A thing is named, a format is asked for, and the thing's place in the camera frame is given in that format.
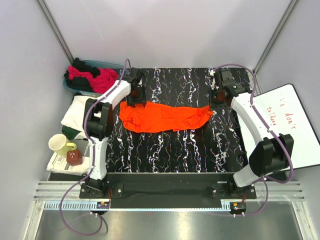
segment black marble table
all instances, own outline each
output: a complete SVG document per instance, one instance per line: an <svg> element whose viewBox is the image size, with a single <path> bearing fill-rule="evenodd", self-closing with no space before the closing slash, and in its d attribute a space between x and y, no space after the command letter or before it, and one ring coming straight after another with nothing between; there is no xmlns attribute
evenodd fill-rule
<svg viewBox="0 0 320 240"><path fill-rule="evenodd" d="M172 107L204 107L209 104L212 68L146 68L146 96L153 103ZM244 69L231 68L237 82L249 84ZM203 127L159 133L126 130L115 111L108 141L109 173L206 173L237 172L246 163L231 108L216 110Z"/></svg>

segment orange cloth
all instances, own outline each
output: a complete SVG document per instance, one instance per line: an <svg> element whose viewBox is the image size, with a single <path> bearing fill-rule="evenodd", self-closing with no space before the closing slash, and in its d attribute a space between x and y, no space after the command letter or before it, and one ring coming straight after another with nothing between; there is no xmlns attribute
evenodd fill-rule
<svg viewBox="0 0 320 240"><path fill-rule="evenodd" d="M213 115L209 106L172 107L159 103L147 102L145 107L135 107L120 103L120 119L124 128L136 133L159 133L166 130L198 129Z"/></svg>

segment blue basket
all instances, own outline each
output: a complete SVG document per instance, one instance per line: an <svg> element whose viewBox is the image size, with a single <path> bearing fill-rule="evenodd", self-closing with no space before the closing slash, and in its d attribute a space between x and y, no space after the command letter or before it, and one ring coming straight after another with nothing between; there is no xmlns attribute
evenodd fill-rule
<svg viewBox="0 0 320 240"><path fill-rule="evenodd" d="M91 61L91 60L84 60L85 64L91 66L91 67L96 67L96 68L101 68L101 69L112 69L115 70L119 75L122 73L122 70L124 66L119 65L119 64L114 64L114 63L108 63L108 62L102 62L102 61ZM68 89L69 91L73 93L80 93L84 96L89 96L89 97L94 97L97 98L101 96L101 93L97 92L90 92L90 91L81 91L77 89L73 89L67 86L66 79L63 80L63 86Z"/></svg>

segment mug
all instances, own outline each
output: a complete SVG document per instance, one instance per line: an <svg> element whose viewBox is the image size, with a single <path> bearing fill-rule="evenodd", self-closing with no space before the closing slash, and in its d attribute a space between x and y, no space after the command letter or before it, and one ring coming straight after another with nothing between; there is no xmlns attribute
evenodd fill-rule
<svg viewBox="0 0 320 240"><path fill-rule="evenodd" d="M67 156L67 152L77 149L77 145L70 142L63 134L56 134L49 140L49 148L61 156Z"/></svg>

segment gray wall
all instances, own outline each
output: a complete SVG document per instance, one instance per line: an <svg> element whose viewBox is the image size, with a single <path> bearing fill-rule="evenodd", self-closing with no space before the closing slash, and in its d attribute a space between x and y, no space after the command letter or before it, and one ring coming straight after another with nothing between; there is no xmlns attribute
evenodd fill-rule
<svg viewBox="0 0 320 240"><path fill-rule="evenodd" d="M0 23L0 233L16 240L71 94L67 59L36 1L0 1Z"/></svg>
<svg viewBox="0 0 320 240"><path fill-rule="evenodd" d="M306 112L320 136L320 1L301 0L258 77L262 90L294 84ZM295 170L320 237L320 167Z"/></svg>
<svg viewBox="0 0 320 240"><path fill-rule="evenodd" d="M253 68L289 0L45 0L72 54L137 68Z"/></svg>

